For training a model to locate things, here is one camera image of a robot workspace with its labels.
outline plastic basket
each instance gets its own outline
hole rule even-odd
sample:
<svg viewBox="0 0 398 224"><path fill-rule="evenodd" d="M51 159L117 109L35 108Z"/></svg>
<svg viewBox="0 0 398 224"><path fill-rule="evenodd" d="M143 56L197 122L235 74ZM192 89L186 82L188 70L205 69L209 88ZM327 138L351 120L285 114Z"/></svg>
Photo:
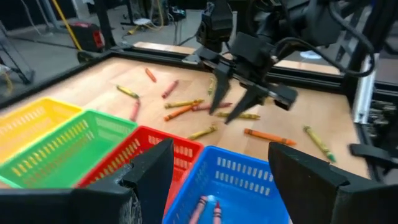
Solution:
<svg viewBox="0 0 398 224"><path fill-rule="evenodd" d="M11 187L73 187L136 127L131 121L85 111L4 163L0 175Z"/></svg>
<svg viewBox="0 0 398 224"><path fill-rule="evenodd" d="M169 196L165 206L165 212L169 209L174 197L183 184L192 164L195 163L203 150L203 145L188 139L164 133L156 129L139 126L129 137L126 138L112 153L109 153L88 175L86 175L78 186L86 186L94 181L111 174L128 163L134 156L142 154L161 140L172 138L174 140L174 170L173 179L169 189Z"/></svg>
<svg viewBox="0 0 398 224"><path fill-rule="evenodd" d="M0 118L0 163L81 111L77 106L41 98Z"/></svg>
<svg viewBox="0 0 398 224"><path fill-rule="evenodd" d="M289 216L268 162L207 146L176 196L164 224L188 223L200 196L208 197L200 223L211 223L216 201L223 223L287 224Z"/></svg>

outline floor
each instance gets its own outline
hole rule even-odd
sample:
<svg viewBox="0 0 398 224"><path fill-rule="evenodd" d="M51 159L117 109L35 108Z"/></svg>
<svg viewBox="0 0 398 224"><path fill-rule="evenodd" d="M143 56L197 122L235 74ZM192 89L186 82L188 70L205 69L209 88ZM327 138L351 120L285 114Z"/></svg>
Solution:
<svg viewBox="0 0 398 224"><path fill-rule="evenodd" d="M124 42L125 44L133 44L139 41L154 42L158 44L170 44L172 45L175 38L175 26L169 25L164 27L162 30L138 30L134 35L123 38L123 35L131 27L122 27L119 23L125 22L122 15L126 13L125 7L118 7L108 11L109 20L113 28L113 35L116 42ZM177 32L177 42L181 42L186 38L191 37L197 30L200 22L200 11L188 11L187 18L181 22L181 29ZM364 23L366 22L366 11L364 12L358 29L361 30ZM90 16L85 19L86 22L92 22L99 24L96 16ZM64 72L69 68L78 65L76 59L77 51L73 48L73 42L66 32L54 32L51 33L44 29L43 26L38 26L40 34L34 29L25 29L9 32L9 42L5 41L0 36L0 41L5 44L6 48L16 58L16 62L21 66L22 70L35 70L34 83L40 83L55 74ZM29 39L36 42L48 42L55 45L64 45L66 47L60 47L55 45L40 44L36 42L21 40ZM195 39L188 41L183 46L198 48L200 44ZM331 45L327 49L323 49L327 55L335 58L339 44ZM23 56L18 56L17 52L13 50L13 47ZM0 49L0 56L4 58L4 52ZM390 57L388 55L382 56L383 58L379 61L377 79L384 82L398 83L398 75L395 75L398 69L397 58ZM324 64L327 63L324 60L311 60L305 59L300 56L299 53L293 54L287 58L287 60L295 60L308 63ZM348 56L343 58L342 64L348 63ZM11 94L18 94L25 88L25 85L21 83L18 76L11 75L11 80L14 83L14 91ZM0 79L0 97L1 95L7 95L6 93L6 82Z"/></svg>

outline pink crayon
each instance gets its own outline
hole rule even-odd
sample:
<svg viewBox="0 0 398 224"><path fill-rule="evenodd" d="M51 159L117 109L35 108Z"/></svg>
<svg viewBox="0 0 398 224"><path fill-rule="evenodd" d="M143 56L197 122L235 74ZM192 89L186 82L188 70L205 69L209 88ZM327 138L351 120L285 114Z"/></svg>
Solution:
<svg viewBox="0 0 398 224"><path fill-rule="evenodd" d="M232 103L220 103L217 108L225 108L231 106ZM192 111L200 111L200 110L210 110L211 105L198 105L192 108Z"/></svg>
<svg viewBox="0 0 398 224"><path fill-rule="evenodd" d="M221 224L221 207L219 201L217 201L216 207L214 208L213 224Z"/></svg>
<svg viewBox="0 0 398 224"><path fill-rule="evenodd" d="M170 93L175 89L175 87L177 87L179 81L175 80L167 89L166 91L164 91L164 93L162 94L162 98L166 99L166 97L168 97L170 95Z"/></svg>
<svg viewBox="0 0 398 224"><path fill-rule="evenodd" d="M189 224L197 224L198 223L200 215L205 209L206 203L207 203L207 197L201 196L195 211L193 211L191 220L189 220Z"/></svg>
<svg viewBox="0 0 398 224"><path fill-rule="evenodd" d="M137 115L138 115L138 111L139 111L140 107L141 107L141 102L138 99L136 101L136 103L134 104L134 108L132 109L132 112L131 112L131 115L130 115L130 121L136 121Z"/></svg>

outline wooden table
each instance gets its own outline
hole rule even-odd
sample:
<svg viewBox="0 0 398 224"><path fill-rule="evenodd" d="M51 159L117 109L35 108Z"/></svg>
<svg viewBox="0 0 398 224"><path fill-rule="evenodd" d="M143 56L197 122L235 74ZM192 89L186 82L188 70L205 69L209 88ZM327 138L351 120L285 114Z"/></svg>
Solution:
<svg viewBox="0 0 398 224"><path fill-rule="evenodd" d="M194 51L194 49L186 47L143 42L137 43L136 46L188 54ZM283 61L279 65L338 74L334 68L309 63ZM157 83L153 83L149 79L145 74L145 68L152 71L157 78ZM174 111L174 109L165 109L165 102L204 98L207 103L210 103L211 98L207 95L207 89L212 76L206 72L111 58L0 111L0 114L7 113L39 97L49 96L83 108L91 108L127 119L132 111L134 99L118 91L115 85L119 84L132 89L141 96L142 107L137 119L137 123L140 125L188 137L192 133L216 123L219 130L200 138L199 142L268 160L268 141L243 134L244 128L251 128L293 139L298 142L294 148L326 160L325 156L303 132L302 127L307 124L330 147L336 157L335 165L337 167L368 177L365 161L351 156L347 147L350 143L358 142L358 137L351 120L348 102L343 95L298 88L297 101L290 111L284 111L273 104L251 108L249 113L261 115L259 121L236 119L229 125L225 125L223 118L210 116L206 111L189 112L169 122L164 121L163 117ZM177 89L166 100L163 100L162 92L176 79L180 80ZM236 104L243 93L244 89L234 80L225 101ZM224 108L219 111L229 110L230 108Z"/></svg>

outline yellow basket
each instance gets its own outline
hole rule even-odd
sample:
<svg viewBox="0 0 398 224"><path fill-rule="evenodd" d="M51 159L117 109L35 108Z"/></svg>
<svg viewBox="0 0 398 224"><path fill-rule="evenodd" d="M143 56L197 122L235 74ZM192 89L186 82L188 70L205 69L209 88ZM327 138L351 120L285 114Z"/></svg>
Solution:
<svg viewBox="0 0 398 224"><path fill-rule="evenodd" d="M41 98L0 119L0 163L77 115L82 109Z"/></svg>

